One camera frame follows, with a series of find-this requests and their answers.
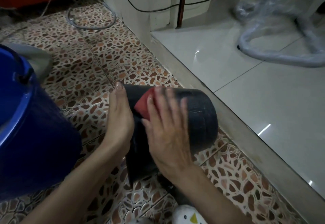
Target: black rubber tube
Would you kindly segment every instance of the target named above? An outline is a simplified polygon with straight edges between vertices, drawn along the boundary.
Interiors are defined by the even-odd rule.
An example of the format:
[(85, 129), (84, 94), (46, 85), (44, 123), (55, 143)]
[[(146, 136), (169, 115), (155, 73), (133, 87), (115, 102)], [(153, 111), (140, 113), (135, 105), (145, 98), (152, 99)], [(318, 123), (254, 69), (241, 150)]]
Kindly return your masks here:
[[(158, 171), (150, 153), (147, 135), (141, 123), (141, 115), (134, 110), (136, 102), (152, 86), (124, 84), (130, 108), (135, 120), (135, 130), (131, 139), (131, 148), (126, 155), (126, 166), (130, 185)], [(189, 140), (191, 153), (196, 154), (211, 147), (217, 139), (218, 120), (209, 97), (196, 89), (174, 88), (180, 101), (186, 97), (189, 111)]]

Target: red sponge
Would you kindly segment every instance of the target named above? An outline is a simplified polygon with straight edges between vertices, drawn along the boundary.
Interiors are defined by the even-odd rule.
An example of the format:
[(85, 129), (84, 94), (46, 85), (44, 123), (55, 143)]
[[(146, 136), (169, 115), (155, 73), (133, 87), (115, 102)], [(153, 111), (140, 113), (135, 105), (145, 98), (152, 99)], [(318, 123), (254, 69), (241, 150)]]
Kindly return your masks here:
[(139, 99), (139, 101), (136, 102), (134, 109), (144, 118), (147, 120), (150, 120), (149, 112), (148, 112), (148, 106), (147, 106), (147, 100), (149, 95), (152, 95), (153, 102), (156, 106), (156, 98), (155, 98), (155, 87), (150, 88), (148, 91), (146, 91), (142, 97)]

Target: terrazzo floor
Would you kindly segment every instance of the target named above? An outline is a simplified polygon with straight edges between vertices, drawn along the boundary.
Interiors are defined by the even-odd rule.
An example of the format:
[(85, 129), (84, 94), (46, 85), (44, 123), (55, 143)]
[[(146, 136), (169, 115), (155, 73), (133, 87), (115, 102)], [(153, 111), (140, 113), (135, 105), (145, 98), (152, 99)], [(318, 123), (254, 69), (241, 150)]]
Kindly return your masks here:
[[(109, 29), (93, 31), (76, 29), (64, 15), (64, 11), (50, 7), (49, 14), (40, 19), (27, 17), (24, 22), (1, 28), (0, 42), (32, 45), (52, 55), (53, 70), (43, 87), (82, 135), (83, 147), (75, 165), (78, 166), (103, 139), (108, 96), (116, 80), (182, 86), (120, 19)], [(79, 25), (102, 26), (110, 23), (112, 14), (100, 3), (83, 0), (73, 9), (72, 17)], [(220, 129), (215, 144), (193, 160), (254, 223), (300, 223), (290, 205)], [(0, 203), (0, 224), (18, 223), (52, 190), (53, 187)], [(156, 223), (170, 223), (176, 206), (156, 175), (131, 188), (122, 162), (100, 188), (80, 223), (128, 223), (140, 216)]]

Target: gray hose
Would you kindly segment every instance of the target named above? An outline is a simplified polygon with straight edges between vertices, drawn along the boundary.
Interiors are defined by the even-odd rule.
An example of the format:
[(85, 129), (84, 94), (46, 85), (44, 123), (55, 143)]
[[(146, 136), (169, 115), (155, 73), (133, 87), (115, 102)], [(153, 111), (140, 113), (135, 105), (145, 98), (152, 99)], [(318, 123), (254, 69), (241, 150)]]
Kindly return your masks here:
[(116, 22), (116, 14), (115, 14), (115, 12), (106, 3), (104, 3), (104, 2), (100, 2), (100, 3), (103, 4), (105, 6), (105, 8), (107, 8), (113, 14), (113, 20), (112, 20), (112, 22), (109, 25), (102, 26), (102, 27), (96, 27), (96, 26), (95, 27), (89, 27), (89, 26), (80, 26), (80, 25), (77, 25), (77, 24), (75, 24), (75, 22), (73, 20), (70, 19), (70, 12), (71, 12), (71, 9), (72, 8), (69, 8), (67, 10), (67, 13), (66, 13), (65, 18), (67, 19), (67, 21), (68, 21), (69, 24), (71, 24), (74, 27), (79, 28), (79, 29), (85, 29), (85, 30), (103, 30), (103, 29), (110, 28)]
[[(268, 62), (277, 62), (288, 65), (303, 67), (325, 66), (325, 51), (321, 39), (315, 34), (315, 28), (308, 18), (296, 8), (287, 8), (279, 5), (280, 0), (260, 0), (259, 3), (241, 0), (236, 8), (235, 15), (241, 21), (251, 19), (258, 15), (255, 24), (247, 29), (238, 39), (238, 49), (244, 54)], [(288, 16), (303, 34), (311, 54), (302, 56), (283, 55), (278, 51), (260, 51), (252, 47), (249, 42), (253, 34), (262, 29), (265, 24), (265, 17), (269, 15)]]

